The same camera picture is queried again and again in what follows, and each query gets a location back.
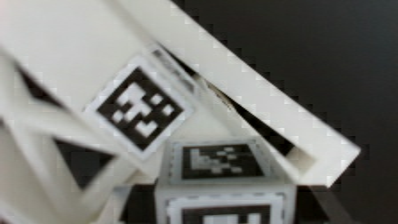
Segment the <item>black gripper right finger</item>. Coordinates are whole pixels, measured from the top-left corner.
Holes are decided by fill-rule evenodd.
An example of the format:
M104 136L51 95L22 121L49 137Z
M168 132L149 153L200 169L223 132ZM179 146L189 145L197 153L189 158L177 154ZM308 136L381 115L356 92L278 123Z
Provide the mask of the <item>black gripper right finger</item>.
M323 186L296 188L294 224L362 224L351 218L335 195Z

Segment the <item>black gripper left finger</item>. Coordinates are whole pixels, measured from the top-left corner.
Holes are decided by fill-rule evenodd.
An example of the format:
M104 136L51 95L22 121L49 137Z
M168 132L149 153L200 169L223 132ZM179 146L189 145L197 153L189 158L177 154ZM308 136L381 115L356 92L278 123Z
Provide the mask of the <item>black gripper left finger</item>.
M156 224L154 186L124 185L113 190L104 224Z

